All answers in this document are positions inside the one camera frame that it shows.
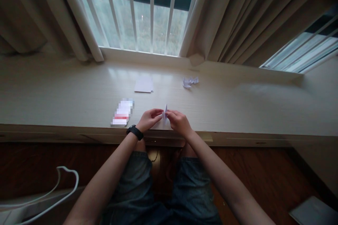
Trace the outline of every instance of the wooden floor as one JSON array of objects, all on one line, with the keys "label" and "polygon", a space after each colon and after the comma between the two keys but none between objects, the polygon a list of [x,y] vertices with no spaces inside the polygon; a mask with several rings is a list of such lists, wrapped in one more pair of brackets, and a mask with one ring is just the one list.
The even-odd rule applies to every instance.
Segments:
[{"label": "wooden floor", "polygon": [[[78,171],[86,185],[116,146],[78,144],[0,144],[0,199],[47,192],[57,181],[57,166]],[[154,192],[158,200],[170,198],[172,183],[165,176],[176,148],[149,147]],[[288,211],[314,195],[319,197],[284,149],[213,148],[249,189],[276,224],[297,224]],[[73,174],[63,173],[60,186],[72,188]],[[217,190],[214,202],[224,224],[238,224]]]}]

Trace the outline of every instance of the wristwatch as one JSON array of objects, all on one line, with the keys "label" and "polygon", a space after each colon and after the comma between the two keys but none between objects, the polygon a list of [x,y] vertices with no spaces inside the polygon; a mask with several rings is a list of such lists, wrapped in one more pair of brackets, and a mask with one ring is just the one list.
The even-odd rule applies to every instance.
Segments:
[{"label": "wristwatch", "polygon": [[143,139],[143,134],[140,130],[136,128],[136,125],[132,125],[130,128],[127,129],[127,134],[129,134],[130,132],[136,135],[139,141]]}]

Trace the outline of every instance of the shorts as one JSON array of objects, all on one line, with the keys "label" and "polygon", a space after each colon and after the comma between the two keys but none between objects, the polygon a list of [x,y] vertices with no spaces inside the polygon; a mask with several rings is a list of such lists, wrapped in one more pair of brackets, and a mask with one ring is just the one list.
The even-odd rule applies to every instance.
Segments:
[{"label": "shorts", "polygon": [[172,199],[166,205],[154,201],[151,168],[147,153],[132,153],[102,214],[101,225],[222,224],[213,203],[210,178],[198,158],[180,158]]}]

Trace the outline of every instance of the curtain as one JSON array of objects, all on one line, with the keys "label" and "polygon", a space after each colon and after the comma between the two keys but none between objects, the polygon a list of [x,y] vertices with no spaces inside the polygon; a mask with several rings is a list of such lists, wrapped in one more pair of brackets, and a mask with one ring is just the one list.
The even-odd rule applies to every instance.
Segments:
[{"label": "curtain", "polygon": [[104,60],[94,36],[84,38],[66,0],[0,0],[0,26],[1,54],[29,54],[49,43],[62,57],[87,61],[89,53]]},{"label": "curtain", "polygon": [[337,0],[196,0],[181,57],[261,66]]}]

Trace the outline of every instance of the fingers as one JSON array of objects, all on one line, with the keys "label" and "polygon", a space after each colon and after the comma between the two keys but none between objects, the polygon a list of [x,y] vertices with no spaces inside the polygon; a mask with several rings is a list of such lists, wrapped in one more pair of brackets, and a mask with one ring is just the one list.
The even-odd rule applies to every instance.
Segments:
[{"label": "fingers", "polygon": [[157,113],[163,113],[163,109],[153,108],[148,111],[150,115],[157,114]]},{"label": "fingers", "polygon": [[180,113],[179,111],[176,111],[176,110],[168,110],[168,111],[174,113],[177,116],[183,115],[182,113]]},{"label": "fingers", "polygon": [[174,120],[176,120],[176,114],[174,114],[172,111],[167,111],[166,112],[166,115],[168,116],[168,119],[170,120],[170,121],[174,121]]},{"label": "fingers", "polygon": [[154,121],[154,124],[155,124],[155,123],[159,122],[161,119],[162,119],[162,117],[157,116],[157,117],[153,118],[152,120]]},{"label": "fingers", "polygon": [[155,118],[155,117],[161,115],[162,113],[163,113],[163,112],[159,112],[159,113],[156,113],[156,114],[152,114],[151,117],[152,117],[152,118]]}]

